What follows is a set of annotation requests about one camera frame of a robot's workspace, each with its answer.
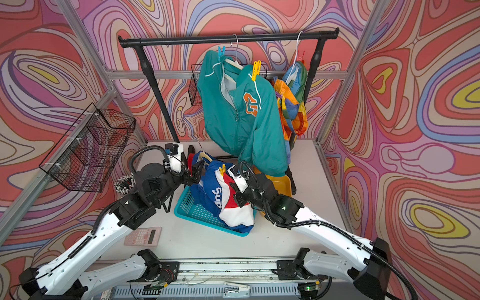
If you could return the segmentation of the blue white red jacket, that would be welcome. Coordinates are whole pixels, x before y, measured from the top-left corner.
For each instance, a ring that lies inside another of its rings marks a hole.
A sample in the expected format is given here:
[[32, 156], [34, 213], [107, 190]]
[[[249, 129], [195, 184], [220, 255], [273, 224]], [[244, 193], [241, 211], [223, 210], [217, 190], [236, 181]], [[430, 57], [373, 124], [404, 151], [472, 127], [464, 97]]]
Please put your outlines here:
[[[213, 215], [219, 217], [228, 226], [252, 226], [255, 225], [254, 212], [251, 205], [239, 207], [235, 201], [236, 191], [231, 186], [235, 183], [229, 175], [228, 170], [234, 164], [230, 162], [219, 161], [214, 157], [209, 162], [207, 159], [199, 158], [199, 152], [189, 154], [187, 165], [191, 171], [192, 164], [200, 160], [204, 161], [204, 169], [201, 180], [197, 184], [192, 185], [192, 192], [195, 198]], [[226, 173], [220, 175], [219, 167], [226, 165]]]

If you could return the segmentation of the wooden hanger gold hook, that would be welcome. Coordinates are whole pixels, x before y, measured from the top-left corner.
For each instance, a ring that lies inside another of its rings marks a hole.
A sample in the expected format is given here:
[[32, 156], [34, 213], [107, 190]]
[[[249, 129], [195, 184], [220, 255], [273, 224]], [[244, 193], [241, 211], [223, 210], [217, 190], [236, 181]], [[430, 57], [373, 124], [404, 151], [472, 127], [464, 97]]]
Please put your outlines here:
[[201, 145], [200, 140], [197, 137], [195, 137], [195, 140], [196, 140], [197, 144], [200, 146], [199, 158], [206, 159], [209, 162], [211, 162], [212, 159], [210, 158], [210, 155], [208, 153], [206, 153], [205, 150], [203, 149], [203, 146]]

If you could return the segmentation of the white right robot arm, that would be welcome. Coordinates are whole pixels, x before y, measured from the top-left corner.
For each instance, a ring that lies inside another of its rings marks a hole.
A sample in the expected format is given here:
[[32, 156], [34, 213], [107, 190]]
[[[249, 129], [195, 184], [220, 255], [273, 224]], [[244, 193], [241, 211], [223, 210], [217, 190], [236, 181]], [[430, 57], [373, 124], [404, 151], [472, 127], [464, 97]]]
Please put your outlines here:
[[391, 259], [390, 245], [383, 239], [370, 241], [347, 232], [319, 217], [302, 202], [280, 194], [263, 173], [241, 161], [227, 170], [233, 182], [234, 200], [238, 206], [251, 205], [262, 211], [275, 227], [291, 230], [320, 242], [338, 257], [301, 249], [292, 262], [294, 275], [302, 280], [309, 276], [327, 276], [350, 282], [361, 294], [372, 300], [395, 299], [388, 292], [391, 275], [406, 287], [410, 298], [419, 298], [405, 275]]

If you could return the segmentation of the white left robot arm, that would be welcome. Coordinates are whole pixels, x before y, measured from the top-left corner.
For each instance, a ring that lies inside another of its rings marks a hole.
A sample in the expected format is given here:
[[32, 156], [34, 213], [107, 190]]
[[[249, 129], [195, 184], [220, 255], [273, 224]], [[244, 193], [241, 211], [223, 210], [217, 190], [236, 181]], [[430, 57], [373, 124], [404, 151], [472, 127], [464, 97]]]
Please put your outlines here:
[[180, 143], [135, 152], [128, 162], [132, 179], [128, 193], [107, 205], [92, 230], [56, 259], [24, 270], [18, 286], [31, 300], [88, 300], [125, 281], [158, 281], [163, 274], [170, 275], [149, 249], [96, 271], [88, 268], [158, 209], [170, 212], [175, 191], [199, 183], [204, 165], [203, 160], [189, 165]]

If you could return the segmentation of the silver hook hanger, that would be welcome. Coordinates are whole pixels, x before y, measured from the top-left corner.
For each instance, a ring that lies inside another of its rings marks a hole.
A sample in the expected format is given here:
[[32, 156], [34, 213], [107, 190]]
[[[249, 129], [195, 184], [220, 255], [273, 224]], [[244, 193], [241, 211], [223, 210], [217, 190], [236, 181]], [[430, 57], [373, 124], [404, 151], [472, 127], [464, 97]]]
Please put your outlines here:
[[238, 61], [238, 48], [239, 48], [239, 45], [240, 45], [240, 42], [239, 42], [239, 39], [238, 39], [238, 35], [237, 34], [233, 34], [233, 36], [235, 37], [235, 41], [236, 41], [236, 47], [235, 47], [235, 56], [234, 56], [234, 59], [229, 59], [229, 58], [226, 58], [224, 61], [229, 64], [230, 66], [233, 66], [239, 70], [242, 70], [243, 69], [243, 65], [239, 63]]

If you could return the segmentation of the teal plastic basket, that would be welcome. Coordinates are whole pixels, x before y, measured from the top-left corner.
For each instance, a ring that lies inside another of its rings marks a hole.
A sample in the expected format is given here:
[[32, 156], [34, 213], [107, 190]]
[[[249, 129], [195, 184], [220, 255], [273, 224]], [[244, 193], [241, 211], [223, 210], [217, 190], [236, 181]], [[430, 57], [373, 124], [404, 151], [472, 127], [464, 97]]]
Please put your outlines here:
[[203, 225], [214, 230], [219, 230], [231, 235], [245, 237], [249, 235], [252, 226], [228, 226], [223, 220], [215, 216], [211, 211], [207, 210], [195, 198], [192, 187], [186, 187], [177, 201], [174, 214], [180, 219]]

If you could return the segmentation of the yellow plastic tray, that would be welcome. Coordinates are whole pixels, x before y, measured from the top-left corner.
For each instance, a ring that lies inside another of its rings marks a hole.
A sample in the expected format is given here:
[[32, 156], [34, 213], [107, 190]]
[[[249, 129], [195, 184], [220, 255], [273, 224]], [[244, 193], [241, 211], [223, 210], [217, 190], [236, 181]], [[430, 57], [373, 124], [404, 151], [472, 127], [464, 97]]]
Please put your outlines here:
[[268, 202], [271, 202], [278, 198], [280, 195], [291, 197], [291, 181], [286, 175], [281, 177], [270, 176], [262, 173], [256, 166], [253, 167], [253, 171], [256, 174], [258, 184], [260, 186], [259, 191]]

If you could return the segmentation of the teal green jacket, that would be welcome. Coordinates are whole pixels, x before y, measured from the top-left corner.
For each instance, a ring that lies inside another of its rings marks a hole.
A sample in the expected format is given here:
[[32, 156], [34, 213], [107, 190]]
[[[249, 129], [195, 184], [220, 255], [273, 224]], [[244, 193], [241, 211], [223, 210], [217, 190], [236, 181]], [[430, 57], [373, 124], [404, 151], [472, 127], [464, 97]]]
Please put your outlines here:
[[197, 90], [207, 134], [223, 151], [266, 175], [285, 175], [288, 155], [275, 90], [253, 65], [209, 50]]

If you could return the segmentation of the cup of pencils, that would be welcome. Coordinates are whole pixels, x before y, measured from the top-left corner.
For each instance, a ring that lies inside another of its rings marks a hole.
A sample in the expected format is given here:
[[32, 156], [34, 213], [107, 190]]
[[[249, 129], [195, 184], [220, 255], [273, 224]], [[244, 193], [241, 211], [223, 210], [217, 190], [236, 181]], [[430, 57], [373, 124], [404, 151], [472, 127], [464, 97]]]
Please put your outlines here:
[[128, 195], [135, 185], [136, 181], [132, 174], [122, 176], [114, 183], [116, 192], [122, 195]]

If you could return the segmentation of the pink calculator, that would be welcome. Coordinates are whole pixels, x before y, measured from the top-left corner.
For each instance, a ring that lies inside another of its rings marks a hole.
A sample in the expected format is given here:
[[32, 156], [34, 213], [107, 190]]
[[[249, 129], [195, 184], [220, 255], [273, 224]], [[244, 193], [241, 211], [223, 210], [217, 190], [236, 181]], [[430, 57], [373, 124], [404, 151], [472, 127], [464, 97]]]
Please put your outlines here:
[[162, 227], [139, 228], [124, 239], [125, 246], [156, 247], [159, 243]]

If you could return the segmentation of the multicolour patchwork jacket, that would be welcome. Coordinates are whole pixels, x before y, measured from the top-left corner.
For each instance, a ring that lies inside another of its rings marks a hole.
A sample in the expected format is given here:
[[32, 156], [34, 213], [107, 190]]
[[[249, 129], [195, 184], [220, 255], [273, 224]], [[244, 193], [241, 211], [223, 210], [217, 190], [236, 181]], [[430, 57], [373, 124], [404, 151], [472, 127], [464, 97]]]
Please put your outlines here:
[[291, 163], [290, 140], [305, 134], [308, 118], [305, 107], [305, 86], [308, 72], [301, 61], [296, 61], [282, 79], [275, 77], [273, 88], [281, 118], [282, 132], [286, 146], [287, 163]]

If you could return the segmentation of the blue clothespin on teal jacket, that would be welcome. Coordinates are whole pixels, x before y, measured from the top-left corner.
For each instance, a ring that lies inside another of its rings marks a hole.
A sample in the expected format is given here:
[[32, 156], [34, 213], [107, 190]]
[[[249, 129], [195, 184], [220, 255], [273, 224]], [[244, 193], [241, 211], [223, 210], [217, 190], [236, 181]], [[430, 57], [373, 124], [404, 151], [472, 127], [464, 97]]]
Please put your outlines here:
[[217, 47], [217, 57], [218, 60], [221, 61], [225, 57], [226, 47], [225, 46], [218, 46]]

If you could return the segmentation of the black clothes rack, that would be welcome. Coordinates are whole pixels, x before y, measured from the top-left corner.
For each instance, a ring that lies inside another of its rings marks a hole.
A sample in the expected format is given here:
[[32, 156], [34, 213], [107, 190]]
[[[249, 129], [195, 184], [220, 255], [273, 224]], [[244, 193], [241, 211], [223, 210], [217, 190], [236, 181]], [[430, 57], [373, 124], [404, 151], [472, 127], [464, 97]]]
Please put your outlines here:
[[316, 40], [317, 44], [311, 57], [311, 63], [307, 74], [306, 85], [304, 87], [304, 99], [308, 98], [312, 82], [316, 76], [316, 71], [320, 66], [325, 43], [328, 40], [335, 40], [340, 35], [340, 28], [329, 31], [318, 32], [299, 32], [299, 33], [268, 33], [268, 34], [231, 34], [221, 36], [189, 36], [189, 37], [157, 37], [140, 38], [117, 37], [119, 45], [123, 49], [132, 49], [139, 60], [141, 72], [147, 79], [147, 82], [154, 93], [159, 108], [161, 109], [167, 128], [171, 133], [173, 141], [180, 142], [179, 136], [173, 125], [173, 121], [166, 107], [163, 95], [157, 83], [155, 71], [150, 59], [146, 55], [144, 48], [146, 46], [175, 46], [175, 45], [202, 45], [202, 44], [226, 44], [226, 43], [259, 43], [270, 41], [292, 41], [292, 40]]

